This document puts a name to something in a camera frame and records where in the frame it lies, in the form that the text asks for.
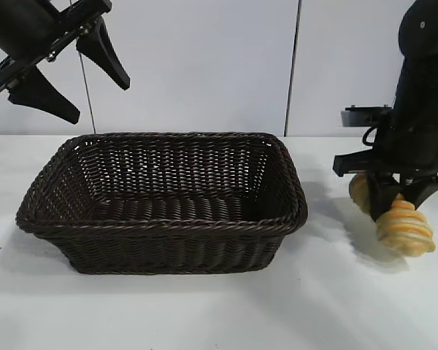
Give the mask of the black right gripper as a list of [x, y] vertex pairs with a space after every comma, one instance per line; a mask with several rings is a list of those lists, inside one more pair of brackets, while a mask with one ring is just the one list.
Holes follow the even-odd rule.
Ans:
[[395, 128], [388, 123], [366, 123], [362, 143], [367, 149], [334, 157], [334, 173], [364, 174], [368, 177], [370, 216], [377, 220], [398, 195], [393, 178], [413, 179], [401, 191], [418, 209], [438, 192], [438, 124], [421, 123]]

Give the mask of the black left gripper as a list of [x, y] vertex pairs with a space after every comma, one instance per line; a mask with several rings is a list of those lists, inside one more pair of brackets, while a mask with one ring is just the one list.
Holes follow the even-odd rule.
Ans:
[[111, 1], [76, 1], [62, 11], [50, 1], [0, 1], [0, 49], [7, 54], [0, 63], [0, 92], [7, 86], [8, 101], [12, 104], [77, 124], [80, 110], [34, 66], [56, 57], [80, 35], [77, 51], [121, 89], [128, 90], [130, 77], [115, 53], [101, 17], [111, 9]]

